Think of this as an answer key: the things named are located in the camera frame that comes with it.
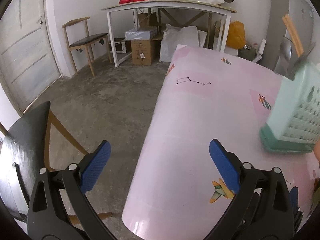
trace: pink tablecloth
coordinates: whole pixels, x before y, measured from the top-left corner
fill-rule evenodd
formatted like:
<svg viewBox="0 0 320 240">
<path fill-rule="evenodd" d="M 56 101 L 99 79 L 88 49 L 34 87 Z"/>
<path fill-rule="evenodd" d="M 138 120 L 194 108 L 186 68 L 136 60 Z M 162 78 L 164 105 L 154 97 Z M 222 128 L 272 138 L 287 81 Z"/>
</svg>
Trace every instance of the pink tablecloth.
<svg viewBox="0 0 320 240">
<path fill-rule="evenodd" d="M 280 167 L 299 206 L 310 212 L 313 153 L 271 154 L 259 129 L 270 114 L 282 76 L 247 60 L 202 48 L 178 47 L 159 94 L 122 220 L 146 240 L 201 240 L 230 204 L 210 203 L 219 174 L 209 155 L 217 138 L 241 162 L 257 169 Z"/>
</svg>

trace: concrete floor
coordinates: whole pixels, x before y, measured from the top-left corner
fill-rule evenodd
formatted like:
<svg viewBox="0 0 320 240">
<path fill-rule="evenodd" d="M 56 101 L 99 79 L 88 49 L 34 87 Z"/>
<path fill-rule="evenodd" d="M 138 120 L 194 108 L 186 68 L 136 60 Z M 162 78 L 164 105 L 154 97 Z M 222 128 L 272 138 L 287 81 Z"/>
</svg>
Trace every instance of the concrete floor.
<svg viewBox="0 0 320 240">
<path fill-rule="evenodd" d="M 57 80 L 35 102 L 50 101 L 53 113 L 89 152 L 102 140 L 111 143 L 111 157 L 86 195 L 97 213 L 114 214 L 103 222 L 117 239 L 140 239 L 125 227 L 121 215 L 168 66 L 135 66 L 127 60 L 115 68 L 102 57 L 93 65 L 95 78 L 86 66 L 72 79 Z M 50 166 L 62 170 L 82 158 L 52 128 Z M 64 190 L 61 195 L 68 214 L 75 214 Z"/>
</svg>

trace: wooden chair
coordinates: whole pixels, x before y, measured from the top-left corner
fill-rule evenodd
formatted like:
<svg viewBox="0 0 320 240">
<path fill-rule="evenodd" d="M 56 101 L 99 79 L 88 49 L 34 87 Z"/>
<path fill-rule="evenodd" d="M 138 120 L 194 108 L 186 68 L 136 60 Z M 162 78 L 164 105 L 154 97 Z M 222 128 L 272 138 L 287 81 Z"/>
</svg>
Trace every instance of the wooden chair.
<svg viewBox="0 0 320 240">
<path fill-rule="evenodd" d="M 19 221 L 25 222 L 40 169 L 46 167 L 54 171 L 49 163 L 51 125 L 81 153 L 88 154 L 52 113 L 49 101 L 27 111 L 8 131 L 0 125 L 0 131 L 5 135 L 0 153 L 0 196 L 10 214 Z M 17 177 L 13 182 L 12 169 Z M 112 213 L 98 216 L 105 219 Z M 74 225 L 79 223 L 76 216 L 69 219 Z"/>
<path fill-rule="evenodd" d="M 94 71 L 93 71 L 93 67 L 92 67 L 92 62 L 94 62 L 92 44 L 94 44 L 94 43 L 96 43 L 96 42 L 98 42 L 100 40 L 106 39 L 106 48 L 107 48 L 107 54 L 109 56 L 110 63 L 112 63 L 112 57 L 111 57 L 111 53 L 110 53 L 110 49 L 109 49 L 108 33 L 100 33 L 100 34 L 95 34 L 95 35 L 89 35 L 89 29 L 88 29 L 88 23 L 87 23 L 88 19 L 90 19 L 90 17 L 84 17 L 84 18 L 80 18 L 80 19 L 71 20 L 71 21 L 67 22 L 66 24 L 62 25 L 62 28 L 63 28 L 64 35 L 65 35 L 65 38 L 66 38 L 66 43 L 67 43 L 68 52 L 69 52 L 69 55 L 70 55 L 70 58 L 71 58 L 72 66 L 73 66 L 73 69 L 75 70 L 76 74 L 78 74 L 78 71 L 77 71 L 77 68 L 76 68 L 75 61 L 73 60 L 73 56 L 72 56 L 71 51 L 75 50 L 75 49 L 84 49 L 85 53 L 87 55 L 88 64 L 89 64 L 89 67 L 91 69 L 91 73 L 92 73 L 93 76 L 95 76 L 94 75 Z M 84 26 L 85 26 L 85 31 L 86 31 L 87 36 L 85 38 L 83 38 L 83 39 L 81 39 L 79 41 L 76 41 L 76 42 L 74 42 L 74 43 L 72 43 L 70 45 L 66 27 L 72 26 L 72 25 L 77 24 L 77 23 L 82 22 L 82 21 L 84 21 Z"/>
</svg>

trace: chair leg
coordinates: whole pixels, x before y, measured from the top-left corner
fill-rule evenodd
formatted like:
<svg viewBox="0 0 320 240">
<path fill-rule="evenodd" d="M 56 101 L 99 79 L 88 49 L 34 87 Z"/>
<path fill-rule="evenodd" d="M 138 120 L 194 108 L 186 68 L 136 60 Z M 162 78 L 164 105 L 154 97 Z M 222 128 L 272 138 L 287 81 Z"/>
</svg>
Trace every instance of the chair leg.
<svg viewBox="0 0 320 240">
<path fill-rule="evenodd" d="M 76 63 L 75 63 L 75 61 L 73 60 L 73 56 L 72 56 L 71 50 L 68 50 L 68 52 L 69 52 L 69 55 L 70 55 L 70 59 L 71 59 L 71 63 L 72 63 L 73 69 L 74 69 L 74 71 L 75 71 L 75 73 L 76 73 L 76 75 L 77 75 L 77 74 L 78 74 L 78 71 L 77 71 L 77 68 L 76 68 Z"/>
<path fill-rule="evenodd" d="M 85 53 L 87 54 L 87 59 L 88 59 L 89 67 L 91 69 L 92 76 L 95 76 L 94 75 L 94 71 L 93 71 L 93 67 L 92 67 L 92 62 L 91 62 L 91 59 L 90 59 L 90 54 L 89 54 L 88 47 L 85 46 L 84 49 L 85 49 Z"/>
<path fill-rule="evenodd" d="M 92 50 L 92 44 L 90 45 L 89 49 L 90 49 L 90 53 L 91 53 L 92 62 L 95 62 L 94 55 L 93 55 L 93 50 Z"/>
<path fill-rule="evenodd" d="M 112 213 L 111 212 L 108 212 L 108 213 L 101 213 L 101 214 L 97 214 L 98 217 L 103 220 L 103 219 L 106 219 L 106 218 L 109 218 L 109 217 L 112 217 Z M 78 220 L 77 216 L 75 215 L 70 215 L 69 216 L 69 219 L 70 219 L 70 222 L 72 223 L 72 225 L 80 225 L 80 221 Z"/>
<path fill-rule="evenodd" d="M 112 57 L 111 57 L 110 48 L 109 48 L 108 36 L 106 36 L 106 46 L 107 46 L 107 54 L 108 54 L 108 57 L 109 57 L 109 61 L 110 61 L 110 63 L 112 63 Z"/>
<path fill-rule="evenodd" d="M 86 149 L 82 147 L 80 143 L 67 131 L 67 129 L 60 123 L 53 112 L 49 111 L 49 117 L 53 126 L 76 148 L 79 152 L 86 155 L 89 154 Z"/>
</svg>

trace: white door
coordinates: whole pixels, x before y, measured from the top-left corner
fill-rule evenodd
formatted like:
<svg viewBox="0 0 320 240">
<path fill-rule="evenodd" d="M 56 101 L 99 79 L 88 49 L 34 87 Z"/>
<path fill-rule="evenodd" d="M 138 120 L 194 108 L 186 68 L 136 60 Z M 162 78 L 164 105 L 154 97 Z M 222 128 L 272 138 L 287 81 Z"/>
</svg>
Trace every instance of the white door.
<svg viewBox="0 0 320 240">
<path fill-rule="evenodd" d="M 60 77 L 44 0 L 12 0 L 0 20 L 0 71 L 21 111 Z"/>
</svg>

